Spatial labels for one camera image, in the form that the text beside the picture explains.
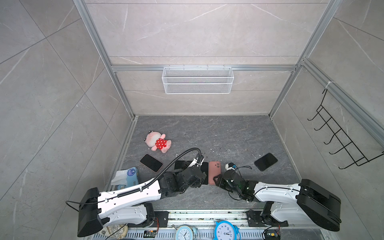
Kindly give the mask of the black phone case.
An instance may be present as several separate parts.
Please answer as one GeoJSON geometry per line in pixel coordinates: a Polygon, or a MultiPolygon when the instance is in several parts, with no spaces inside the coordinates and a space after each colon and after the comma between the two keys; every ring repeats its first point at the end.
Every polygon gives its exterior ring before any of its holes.
{"type": "Polygon", "coordinates": [[[192,163],[192,161],[176,161],[174,170],[185,170],[192,163]]]}

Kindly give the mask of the red phone case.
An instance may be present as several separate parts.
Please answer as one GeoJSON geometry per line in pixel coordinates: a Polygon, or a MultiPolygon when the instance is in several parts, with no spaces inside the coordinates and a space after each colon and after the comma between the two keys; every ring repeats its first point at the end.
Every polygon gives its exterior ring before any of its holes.
{"type": "Polygon", "coordinates": [[[221,174],[221,162],[219,161],[211,161],[209,162],[209,175],[208,175],[208,183],[209,185],[215,185],[214,178],[221,174]]]}

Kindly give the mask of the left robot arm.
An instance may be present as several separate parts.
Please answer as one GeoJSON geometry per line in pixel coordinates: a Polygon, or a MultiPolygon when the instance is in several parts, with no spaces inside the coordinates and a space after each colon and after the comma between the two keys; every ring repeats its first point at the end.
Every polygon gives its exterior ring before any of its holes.
{"type": "Polygon", "coordinates": [[[199,188],[206,177],[194,165],[184,170],[163,170],[149,181],[118,191],[100,192],[91,188],[77,203],[77,236],[88,237],[110,225],[148,226],[155,219],[152,201],[175,197],[188,188],[199,188]]]}

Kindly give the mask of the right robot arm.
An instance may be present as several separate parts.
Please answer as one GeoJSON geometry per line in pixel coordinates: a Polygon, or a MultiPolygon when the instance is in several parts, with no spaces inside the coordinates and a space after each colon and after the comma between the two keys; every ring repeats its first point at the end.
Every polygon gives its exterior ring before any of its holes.
{"type": "Polygon", "coordinates": [[[213,180],[221,189],[237,194],[239,200],[265,203],[261,219],[266,225],[311,220],[323,229],[340,230],[341,199],[309,179],[276,185],[244,180],[234,170],[228,170],[213,180]]]}

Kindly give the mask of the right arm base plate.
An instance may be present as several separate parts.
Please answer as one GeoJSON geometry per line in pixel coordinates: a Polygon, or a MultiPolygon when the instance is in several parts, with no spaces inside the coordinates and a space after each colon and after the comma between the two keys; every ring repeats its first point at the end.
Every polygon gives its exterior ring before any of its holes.
{"type": "Polygon", "coordinates": [[[287,221],[279,222],[268,214],[264,214],[260,211],[248,210],[246,213],[246,219],[249,227],[288,227],[287,221]]]}

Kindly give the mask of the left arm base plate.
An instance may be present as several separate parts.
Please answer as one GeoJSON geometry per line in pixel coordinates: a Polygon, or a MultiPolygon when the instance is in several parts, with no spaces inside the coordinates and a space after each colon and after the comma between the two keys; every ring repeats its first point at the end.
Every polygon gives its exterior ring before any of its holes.
{"type": "Polygon", "coordinates": [[[145,223],[145,228],[147,227],[160,227],[166,228],[169,221],[169,213],[167,211],[154,211],[151,213],[145,223]]]}

